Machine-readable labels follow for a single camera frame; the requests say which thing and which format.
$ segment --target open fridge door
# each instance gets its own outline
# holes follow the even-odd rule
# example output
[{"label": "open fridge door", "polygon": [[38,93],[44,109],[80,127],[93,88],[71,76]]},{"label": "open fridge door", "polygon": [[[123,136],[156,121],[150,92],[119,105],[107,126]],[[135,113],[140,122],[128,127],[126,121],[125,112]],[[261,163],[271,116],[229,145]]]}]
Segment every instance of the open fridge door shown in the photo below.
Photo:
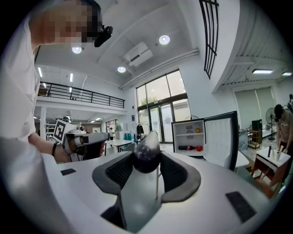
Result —
[{"label": "open fridge door", "polygon": [[204,118],[204,123],[204,159],[234,171],[239,143],[237,112]]}]

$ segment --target red apple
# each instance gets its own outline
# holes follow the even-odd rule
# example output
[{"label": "red apple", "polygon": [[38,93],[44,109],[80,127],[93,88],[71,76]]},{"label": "red apple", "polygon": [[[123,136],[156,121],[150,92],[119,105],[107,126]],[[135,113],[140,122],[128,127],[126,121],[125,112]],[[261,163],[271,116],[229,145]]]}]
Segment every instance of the red apple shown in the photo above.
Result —
[{"label": "red apple", "polygon": [[197,150],[197,151],[202,151],[202,146],[201,146],[201,145],[198,145],[198,146],[196,147],[196,150]]}]

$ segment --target tree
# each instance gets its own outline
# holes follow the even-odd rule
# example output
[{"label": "tree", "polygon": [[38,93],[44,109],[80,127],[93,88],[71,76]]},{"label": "tree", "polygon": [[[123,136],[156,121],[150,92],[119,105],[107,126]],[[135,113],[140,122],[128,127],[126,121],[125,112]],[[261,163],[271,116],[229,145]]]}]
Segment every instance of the tree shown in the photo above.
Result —
[{"label": "tree", "polygon": [[147,103],[151,103],[151,102],[154,102],[157,100],[157,97],[149,97],[148,99],[147,98],[143,98],[141,100],[141,105],[146,105]]}]

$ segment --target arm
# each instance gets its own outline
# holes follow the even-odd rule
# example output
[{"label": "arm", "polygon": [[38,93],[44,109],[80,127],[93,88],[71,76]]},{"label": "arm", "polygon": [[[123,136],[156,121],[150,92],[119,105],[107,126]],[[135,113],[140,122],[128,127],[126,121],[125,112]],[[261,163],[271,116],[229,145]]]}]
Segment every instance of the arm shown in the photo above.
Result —
[{"label": "arm", "polygon": [[276,141],[276,144],[277,144],[277,148],[279,149],[280,148],[280,143],[281,143],[281,138],[280,138],[280,134],[281,134],[281,131],[280,131],[280,128],[279,128],[279,123],[276,123],[276,127],[277,127],[277,141]]},{"label": "arm", "polygon": [[[54,143],[45,141],[44,139],[40,138],[39,135],[36,133],[31,134],[28,137],[28,142],[32,145],[34,145],[40,153],[46,153],[46,154],[52,154],[52,149]],[[67,153],[62,148],[61,144],[58,144],[56,146],[54,158],[56,162],[70,162],[69,157]]]},{"label": "arm", "polygon": [[292,140],[293,140],[293,115],[291,114],[290,115],[290,134],[289,134],[286,150],[288,150]]}]

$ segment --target ceiling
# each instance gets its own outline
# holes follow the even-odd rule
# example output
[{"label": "ceiling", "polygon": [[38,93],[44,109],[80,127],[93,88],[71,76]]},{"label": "ceiling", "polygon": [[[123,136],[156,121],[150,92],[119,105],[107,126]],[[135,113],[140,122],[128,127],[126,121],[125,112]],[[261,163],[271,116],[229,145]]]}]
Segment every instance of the ceiling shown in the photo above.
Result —
[{"label": "ceiling", "polygon": [[[224,88],[256,81],[276,81],[283,72],[293,70],[290,50],[267,15],[251,5],[246,21],[237,55],[221,83]],[[254,69],[272,69],[273,72],[253,74]]]},{"label": "ceiling", "polygon": [[[40,82],[50,82],[55,84],[72,86],[75,88],[82,88],[82,85],[86,79],[86,75],[80,74],[67,69],[58,67],[52,67],[47,65],[36,65],[36,70],[41,69],[43,77],[40,77]],[[73,82],[70,82],[70,74],[73,74]]]},{"label": "ceiling", "polygon": [[[41,107],[36,106],[34,111],[34,116],[38,120],[41,117]],[[46,112],[46,120],[57,120],[62,119],[63,116],[69,116],[70,120],[78,121],[78,122],[90,122],[97,118],[110,118],[114,114],[107,114],[107,113],[99,113],[99,112],[89,112],[89,111],[79,111],[79,110],[66,110],[66,109],[59,109],[59,108],[48,108]]]},{"label": "ceiling", "polygon": [[[73,45],[70,43],[41,46],[36,64],[73,70],[121,86],[154,65],[192,50],[184,17],[174,2],[99,0],[103,23],[113,27],[112,37],[99,48],[92,43],[82,44],[84,50],[80,54],[71,51]],[[170,37],[168,45],[159,43],[161,35]],[[124,56],[140,42],[149,47],[153,57],[138,67],[129,66]],[[126,67],[126,72],[119,73],[119,66]],[[46,77],[47,82],[53,80],[58,83],[58,78],[52,75]]]}]

